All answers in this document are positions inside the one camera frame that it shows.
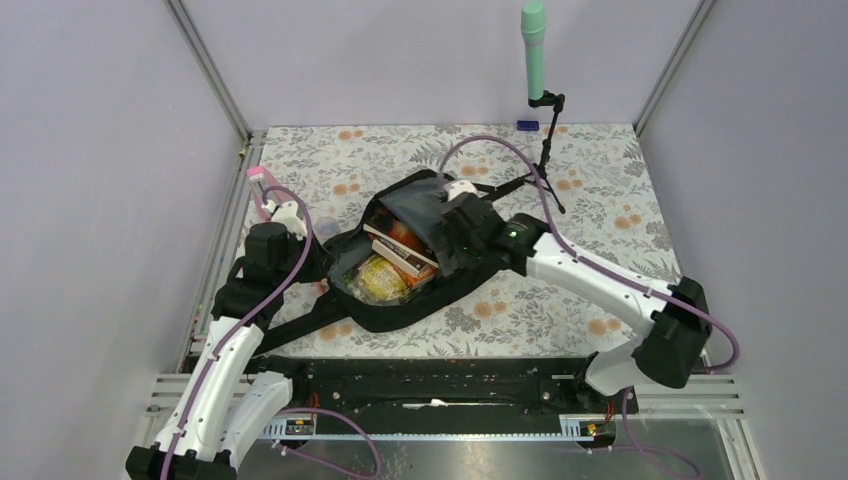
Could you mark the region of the orange book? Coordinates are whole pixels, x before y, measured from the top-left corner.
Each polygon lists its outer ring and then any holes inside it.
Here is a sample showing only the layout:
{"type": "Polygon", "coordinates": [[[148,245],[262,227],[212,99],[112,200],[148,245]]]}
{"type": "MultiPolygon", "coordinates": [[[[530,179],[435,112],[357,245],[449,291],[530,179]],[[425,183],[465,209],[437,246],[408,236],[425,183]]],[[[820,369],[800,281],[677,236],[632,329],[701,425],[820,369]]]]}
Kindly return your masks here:
{"type": "Polygon", "coordinates": [[[387,259],[410,287],[418,287],[431,281],[439,269],[415,253],[410,253],[381,237],[372,239],[375,253],[387,259]]]}

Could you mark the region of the black student backpack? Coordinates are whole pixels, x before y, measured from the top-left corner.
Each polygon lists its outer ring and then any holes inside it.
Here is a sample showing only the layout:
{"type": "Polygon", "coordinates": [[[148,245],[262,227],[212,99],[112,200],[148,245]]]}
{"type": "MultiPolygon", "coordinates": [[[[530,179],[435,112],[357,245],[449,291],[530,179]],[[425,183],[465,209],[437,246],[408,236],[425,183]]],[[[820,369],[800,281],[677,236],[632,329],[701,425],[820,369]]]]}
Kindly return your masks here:
{"type": "Polygon", "coordinates": [[[272,225],[251,229],[247,271],[328,289],[311,311],[271,328],[260,354],[345,318],[370,333],[406,328],[511,266],[507,224],[491,200],[432,170],[378,192],[353,229],[326,242],[272,225]]]}

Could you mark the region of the dark brown book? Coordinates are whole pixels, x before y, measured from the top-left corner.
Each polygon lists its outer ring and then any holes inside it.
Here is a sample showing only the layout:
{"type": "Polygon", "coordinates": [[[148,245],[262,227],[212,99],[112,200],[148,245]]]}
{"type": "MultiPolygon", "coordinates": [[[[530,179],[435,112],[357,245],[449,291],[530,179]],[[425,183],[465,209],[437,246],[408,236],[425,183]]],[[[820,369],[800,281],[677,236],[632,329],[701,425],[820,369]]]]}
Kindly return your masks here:
{"type": "Polygon", "coordinates": [[[365,221],[363,229],[370,234],[391,240],[434,267],[438,266],[437,257],[433,251],[385,207],[378,207],[365,221]]]}

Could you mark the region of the yellow snack packet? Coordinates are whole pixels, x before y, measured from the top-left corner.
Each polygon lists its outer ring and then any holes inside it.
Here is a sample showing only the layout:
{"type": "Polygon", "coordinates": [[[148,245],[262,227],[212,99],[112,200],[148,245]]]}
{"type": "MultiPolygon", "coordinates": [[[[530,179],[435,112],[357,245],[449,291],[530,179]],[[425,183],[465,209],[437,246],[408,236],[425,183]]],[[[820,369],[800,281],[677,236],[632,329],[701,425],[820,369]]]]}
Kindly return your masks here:
{"type": "Polygon", "coordinates": [[[394,265],[378,254],[363,260],[344,279],[354,298],[372,306],[401,304],[412,292],[394,265]]]}

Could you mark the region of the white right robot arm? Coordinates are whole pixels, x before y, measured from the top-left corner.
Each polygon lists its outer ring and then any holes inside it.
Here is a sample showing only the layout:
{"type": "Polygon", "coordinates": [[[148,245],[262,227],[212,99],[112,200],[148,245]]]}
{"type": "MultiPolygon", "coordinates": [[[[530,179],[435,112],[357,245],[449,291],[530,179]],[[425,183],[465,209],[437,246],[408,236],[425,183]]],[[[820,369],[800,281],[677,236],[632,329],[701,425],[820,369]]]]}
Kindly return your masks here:
{"type": "Polygon", "coordinates": [[[569,243],[550,221],[527,214],[504,220],[474,193],[449,194],[437,237],[445,266],[490,263],[564,288],[623,321],[636,337],[588,357],[573,386],[575,402],[597,412],[627,387],[685,387],[711,327],[697,307],[702,288],[646,280],[569,243]]]}

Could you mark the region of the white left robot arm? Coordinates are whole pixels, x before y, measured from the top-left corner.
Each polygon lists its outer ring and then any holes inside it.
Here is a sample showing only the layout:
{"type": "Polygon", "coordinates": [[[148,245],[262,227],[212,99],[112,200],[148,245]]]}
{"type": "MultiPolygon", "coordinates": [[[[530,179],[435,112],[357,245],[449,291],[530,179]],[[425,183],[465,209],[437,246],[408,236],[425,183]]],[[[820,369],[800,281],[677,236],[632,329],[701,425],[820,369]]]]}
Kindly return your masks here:
{"type": "Polygon", "coordinates": [[[234,479],[244,455],[275,413],[309,401],[310,385],[293,373],[262,373],[231,404],[249,361],[265,338],[283,294],[303,279],[320,249],[307,220],[251,228],[214,297],[206,344],[169,420],[125,462],[132,479],[234,479]]]}

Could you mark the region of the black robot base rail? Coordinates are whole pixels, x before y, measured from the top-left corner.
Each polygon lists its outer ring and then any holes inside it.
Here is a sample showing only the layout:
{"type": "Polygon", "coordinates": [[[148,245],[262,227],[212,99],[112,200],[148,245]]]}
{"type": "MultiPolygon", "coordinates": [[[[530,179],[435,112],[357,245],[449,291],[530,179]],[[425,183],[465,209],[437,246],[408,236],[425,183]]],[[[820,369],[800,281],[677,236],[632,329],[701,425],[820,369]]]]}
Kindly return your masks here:
{"type": "Polygon", "coordinates": [[[247,372],[293,382],[290,408],[346,416],[369,434],[548,434],[560,415],[635,414],[633,393],[603,397],[578,358],[251,360],[247,372]]]}

